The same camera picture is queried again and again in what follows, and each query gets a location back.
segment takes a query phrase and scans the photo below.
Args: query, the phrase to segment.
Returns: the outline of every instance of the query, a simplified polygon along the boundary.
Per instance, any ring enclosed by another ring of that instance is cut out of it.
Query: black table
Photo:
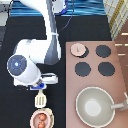
[[[69,17],[56,16],[57,29],[64,27]],[[21,39],[46,39],[42,17],[10,17],[0,51],[0,127],[30,128],[29,121],[37,109],[34,98],[37,91],[16,90],[13,78],[6,69],[7,60]],[[107,16],[73,17],[68,27],[59,34],[62,58],[53,66],[41,65],[42,73],[53,72],[58,75],[59,83],[49,85],[45,90],[47,106],[55,115],[54,128],[66,128],[66,73],[65,43],[67,41],[110,41]]]

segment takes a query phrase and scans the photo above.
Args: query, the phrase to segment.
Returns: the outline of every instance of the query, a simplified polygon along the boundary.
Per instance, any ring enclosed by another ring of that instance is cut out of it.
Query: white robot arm
[[[38,86],[39,83],[58,82],[55,74],[42,78],[37,63],[54,65],[61,58],[55,16],[51,0],[20,0],[24,5],[39,11],[45,20],[47,40],[21,40],[7,62],[8,72],[14,77],[14,85]]]

